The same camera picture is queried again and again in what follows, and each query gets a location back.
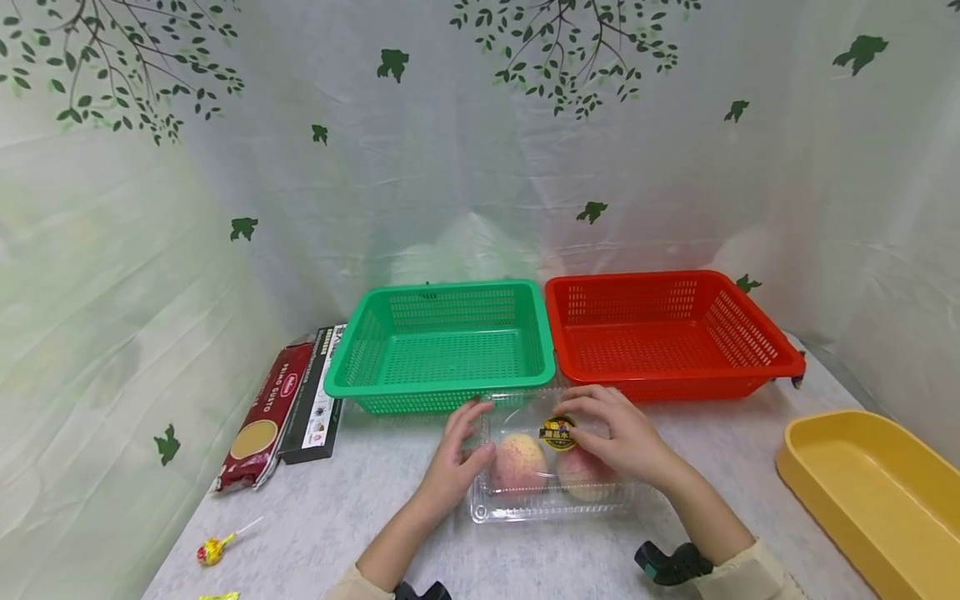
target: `yellow plastic tray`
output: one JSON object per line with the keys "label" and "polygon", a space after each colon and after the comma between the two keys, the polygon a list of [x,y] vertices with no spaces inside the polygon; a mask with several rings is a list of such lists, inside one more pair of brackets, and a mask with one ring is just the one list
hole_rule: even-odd
{"label": "yellow plastic tray", "polygon": [[863,411],[797,419],[777,471],[881,598],[960,598],[960,471],[909,431]]}

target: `green plastic basket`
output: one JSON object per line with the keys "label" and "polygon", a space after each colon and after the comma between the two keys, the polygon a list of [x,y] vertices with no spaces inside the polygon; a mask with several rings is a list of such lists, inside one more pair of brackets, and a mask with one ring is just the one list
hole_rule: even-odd
{"label": "green plastic basket", "polygon": [[533,281],[384,287],[353,311],[324,391],[375,415],[449,412],[472,396],[546,385],[555,371]]}

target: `child's hand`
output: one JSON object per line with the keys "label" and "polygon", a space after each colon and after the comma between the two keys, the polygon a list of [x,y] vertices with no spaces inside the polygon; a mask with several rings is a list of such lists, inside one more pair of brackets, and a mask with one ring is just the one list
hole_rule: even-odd
{"label": "child's hand", "polygon": [[586,413],[603,420],[610,428],[609,440],[576,427],[570,433],[587,452],[627,477],[659,489],[686,467],[646,415],[615,388],[570,388],[554,409],[555,415],[561,413]]}
{"label": "child's hand", "polygon": [[437,453],[423,475],[410,504],[435,524],[439,523],[467,495],[473,479],[493,459],[493,443],[487,442],[469,456],[460,445],[473,435],[473,420],[493,408],[492,402],[470,400],[446,420]]}

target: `plastic basket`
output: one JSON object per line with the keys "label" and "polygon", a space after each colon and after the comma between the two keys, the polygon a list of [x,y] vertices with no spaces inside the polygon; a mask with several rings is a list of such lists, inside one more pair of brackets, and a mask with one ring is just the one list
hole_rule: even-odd
{"label": "plastic basket", "polygon": [[353,311],[324,390],[376,415],[451,411],[553,379],[540,288],[508,279],[377,288]]}
{"label": "plastic basket", "polygon": [[804,359],[714,271],[557,277],[546,284],[560,370],[630,400],[749,396]]}

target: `white table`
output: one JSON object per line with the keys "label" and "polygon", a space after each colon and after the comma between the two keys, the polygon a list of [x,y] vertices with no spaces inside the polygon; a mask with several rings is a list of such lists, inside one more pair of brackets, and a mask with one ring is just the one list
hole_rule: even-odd
{"label": "white table", "polygon": [[[799,342],[793,340],[798,348]],[[813,600],[874,598],[774,468],[792,419],[860,405],[811,355],[799,391],[789,380],[739,401],[644,406],[662,436],[699,469],[764,539]],[[262,490],[208,496],[191,517],[143,598],[196,600],[240,591],[241,600],[318,599],[355,561],[420,482],[440,436],[436,417],[374,418],[346,408],[332,459],[281,464]],[[266,518],[212,568],[195,552]],[[560,522],[474,524],[464,505],[422,548],[407,581],[436,580],[454,600],[697,598],[658,588],[633,556],[646,540],[670,553],[687,541],[667,502],[641,494],[637,515]]]}

